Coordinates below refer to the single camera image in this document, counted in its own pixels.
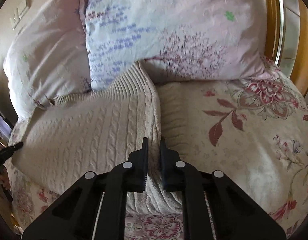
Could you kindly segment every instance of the wooden headboard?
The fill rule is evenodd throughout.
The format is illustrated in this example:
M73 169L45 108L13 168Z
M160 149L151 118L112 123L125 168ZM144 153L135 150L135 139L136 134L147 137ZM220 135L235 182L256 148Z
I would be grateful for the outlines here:
M308 93L308 8L302 0L300 6L300 38L291 81L302 95Z
M283 0L267 0L267 39L264 55L280 64L285 37Z

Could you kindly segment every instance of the wall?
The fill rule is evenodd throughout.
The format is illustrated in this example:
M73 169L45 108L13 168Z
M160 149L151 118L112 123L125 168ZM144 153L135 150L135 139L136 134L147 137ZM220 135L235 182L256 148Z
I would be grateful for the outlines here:
M8 79L3 70L3 62L15 35L35 16L38 9L47 0L30 0L30 10L22 18L16 29L12 30L10 17L21 1L6 0L0 9L0 112L12 123L17 121L17 115L9 99Z

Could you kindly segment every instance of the white pillow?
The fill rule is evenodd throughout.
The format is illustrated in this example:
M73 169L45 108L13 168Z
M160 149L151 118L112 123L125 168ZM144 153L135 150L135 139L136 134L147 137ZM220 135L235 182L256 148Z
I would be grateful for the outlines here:
M49 0L12 42L4 62L20 120L49 98L90 90L79 0Z
M143 58L154 83L271 78L252 0L81 0L80 10L93 90Z

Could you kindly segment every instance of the bed sheet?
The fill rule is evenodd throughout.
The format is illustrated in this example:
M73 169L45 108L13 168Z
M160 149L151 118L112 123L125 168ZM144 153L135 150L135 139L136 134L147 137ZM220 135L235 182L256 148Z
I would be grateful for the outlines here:
M182 140L189 148L181 159L204 172L224 171L290 236L308 213L308 107L279 68L263 60L278 74L277 80L165 86L178 85L183 94L187 124L182 127L187 132ZM10 163L7 168L15 217L25 228L58 195L34 184ZM126 238L179 239L180 217L127 214Z
M9 171L14 198L13 213L21 228L25 230L59 195L31 181L11 162L8 162L6 167ZM127 213L125 239L183 239L183 216L182 214L132 215Z

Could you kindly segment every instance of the cable knit blanket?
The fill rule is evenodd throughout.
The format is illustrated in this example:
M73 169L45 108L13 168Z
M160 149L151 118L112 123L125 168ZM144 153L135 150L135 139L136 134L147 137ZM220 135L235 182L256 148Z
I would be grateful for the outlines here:
M158 93L136 62L106 90L53 99L36 109L12 163L37 184L62 194L85 172L104 173L125 162L149 139L149 172L144 194L130 193L127 211L180 212L177 195L159 182L160 103ZM170 130L172 141L179 130Z

